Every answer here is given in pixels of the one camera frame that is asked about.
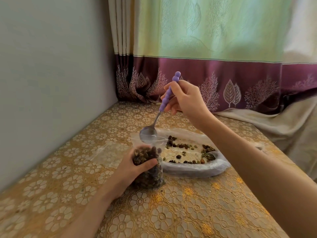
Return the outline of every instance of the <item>bag of raisins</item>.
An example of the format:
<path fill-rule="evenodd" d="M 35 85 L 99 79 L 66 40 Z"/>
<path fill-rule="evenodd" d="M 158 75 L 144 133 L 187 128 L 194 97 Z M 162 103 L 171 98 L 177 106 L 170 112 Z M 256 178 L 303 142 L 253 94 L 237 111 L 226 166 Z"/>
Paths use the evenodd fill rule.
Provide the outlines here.
<path fill-rule="evenodd" d="M 158 137 L 156 141 L 152 143 L 147 142 L 148 144 L 145 144 L 140 140 L 139 134 L 136 133 L 131 134 L 131 141 L 135 148 L 134 156 L 132 158 L 135 165 L 140 165 L 150 159 L 157 159 L 158 161 L 156 166 L 140 174 L 134 180 L 133 185 L 138 188 L 156 188 L 164 184 L 161 153 L 165 148 L 168 139 Z"/>

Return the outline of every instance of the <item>left hand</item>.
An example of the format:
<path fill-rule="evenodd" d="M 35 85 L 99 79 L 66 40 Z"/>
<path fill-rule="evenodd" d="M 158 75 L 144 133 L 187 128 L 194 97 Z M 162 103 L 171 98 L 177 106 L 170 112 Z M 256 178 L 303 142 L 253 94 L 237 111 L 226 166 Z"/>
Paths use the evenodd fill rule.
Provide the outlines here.
<path fill-rule="evenodd" d="M 134 165 L 132 157 L 134 150 L 132 148 L 127 155 L 124 156 L 113 175 L 104 184 L 104 189 L 112 200 L 119 198 L 128 186 L 138 177 L 141 173 L 148 171 L 157 164 L 156 159 L 151 159 L 143 164 Z"/>

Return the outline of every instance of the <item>table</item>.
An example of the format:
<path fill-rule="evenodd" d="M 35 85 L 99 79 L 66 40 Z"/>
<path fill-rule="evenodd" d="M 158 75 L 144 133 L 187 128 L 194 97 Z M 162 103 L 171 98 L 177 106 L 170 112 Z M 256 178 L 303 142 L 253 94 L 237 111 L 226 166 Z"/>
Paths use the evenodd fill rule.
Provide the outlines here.
<path fill-rule="evenodd" d="M 90 161 L 105 141 L 153 122 L 157 105 L 119 102 L 0 196 L 0 237 L 55 237 L 83 211 L 113 168 Z M 252 124 L 217 117 L 241 137 L 301 172 Z M 160 128 L 200 133 L 182 113 L 162 114 Z M 233 168 L 208 179 L 167 176 L 150 191 L 128 188 L 105 214 L 96 237 L 287 237 Z"/>

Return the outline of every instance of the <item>right hand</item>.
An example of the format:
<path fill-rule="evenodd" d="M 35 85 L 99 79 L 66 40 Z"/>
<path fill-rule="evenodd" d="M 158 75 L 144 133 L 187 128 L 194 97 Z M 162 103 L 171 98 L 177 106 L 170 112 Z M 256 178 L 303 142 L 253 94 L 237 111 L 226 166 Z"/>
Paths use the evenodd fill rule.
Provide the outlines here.
<path fill-rule="evenodd" d="M 197 86 L 179 80 L 179 82 L 170 82 L 164 89 L 172 88 L 174 97 L 169 101 L 164 112 L 171 111 L 175 115 L 177 111 L 182 111 L 190 122 L 199 130 L 201 130 L 202 119 L 213 116 L 208 110 Z"/>

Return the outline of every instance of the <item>forearm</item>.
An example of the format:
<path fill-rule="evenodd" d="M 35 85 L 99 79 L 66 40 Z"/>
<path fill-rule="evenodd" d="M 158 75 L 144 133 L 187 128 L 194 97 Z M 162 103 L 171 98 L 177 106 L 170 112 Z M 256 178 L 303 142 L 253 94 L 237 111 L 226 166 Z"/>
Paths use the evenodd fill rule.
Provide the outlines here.
<path fill-rule="evenodd" d="M 106 186 L 101 187 L 89 201 L 84 212 L 63 232 L 61 238 L 94 237 L 112 200 L 109 189 Z"/>
<path fill-rule="evenodd" d="M 317 237 L 317 185 L 265 155 L 212 115 L 204 132 L 232 164 L 253 194 L 291 237 Z"/>

